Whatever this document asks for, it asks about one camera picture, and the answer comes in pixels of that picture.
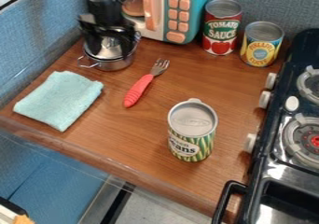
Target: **dish towel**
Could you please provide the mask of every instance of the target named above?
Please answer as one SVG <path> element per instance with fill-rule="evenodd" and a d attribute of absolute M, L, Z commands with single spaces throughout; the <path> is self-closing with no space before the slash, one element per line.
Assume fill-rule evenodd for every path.
<path fill-rule="evenodd" d="M 103 83 L 69 71 L 53 72 L 13 111 L 64 132 L 101 94 Z"/>

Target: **black stove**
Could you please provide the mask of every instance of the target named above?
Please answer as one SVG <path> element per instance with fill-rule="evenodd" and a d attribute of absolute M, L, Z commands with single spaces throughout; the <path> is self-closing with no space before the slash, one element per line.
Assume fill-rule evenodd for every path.
<path fill-rule="evenodd" d="M 269 74 L 259 106 L 267 116 L 248 134 L 247 186 L 229 181 L 212 223 L 221 223 L 231 194 L 242 194 L 236 223 L 319 223 L 319 29 L 298 34 L 279 74 Z"/>

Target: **red fork handle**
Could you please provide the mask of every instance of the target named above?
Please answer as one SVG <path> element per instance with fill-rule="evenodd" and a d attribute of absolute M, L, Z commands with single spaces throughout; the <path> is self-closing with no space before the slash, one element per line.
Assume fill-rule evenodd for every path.
<path fill-rule="evenodd" d="M 130 88 L 130 90 L 126 93 L 124 98 L 124 106 L 129 108 L 140 99 L 144 90 L 148 86 L 148 84 L 153 80 L 153 75 L 145 75 L 141 77 L 136 83 Z"/>

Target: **toy can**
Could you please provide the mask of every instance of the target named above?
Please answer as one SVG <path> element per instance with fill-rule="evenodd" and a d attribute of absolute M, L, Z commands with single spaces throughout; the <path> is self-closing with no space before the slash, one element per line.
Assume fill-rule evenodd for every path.
<path fill-rule="evenodd" d="M 271 65 L 277 58 L 284 31 L 268 21 L 255 21 L 244 30 L 241 49 L 242 60 L 255 67 Z"/>
<path fill-rule="evenodd" d="M 168 114 L 168 145 L 182 161 L 202 161 L 213 150 L 218 123 L 216 112 L 199 99 L 175 105 Z"/>
<path fill-rule="evenodd" d="M 234 0 L 212 0 L 205 6 L 202 47 L 214 55 L 234 51 L 242 20 L 242 7 Z"/>

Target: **silver pot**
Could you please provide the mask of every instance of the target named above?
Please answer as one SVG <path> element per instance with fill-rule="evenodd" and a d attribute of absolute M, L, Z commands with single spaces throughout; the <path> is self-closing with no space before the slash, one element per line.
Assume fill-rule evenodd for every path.
<path fill-rule="evenodd" d="M 135 43 L 132 51 L 125 59 L 121 55 L 121 48 L 116 39 L 105 37 L 102 42 L 102 49 L 97 55 L 92 55 L 87 44 L 84 44 L 84 55 L 77 59 L 77 65 L 84 68 L 97 68 L 103 71 L 117 71 L 132 64 L 135 51 L 140 40 L 139 33 L 135 36 Z"/>

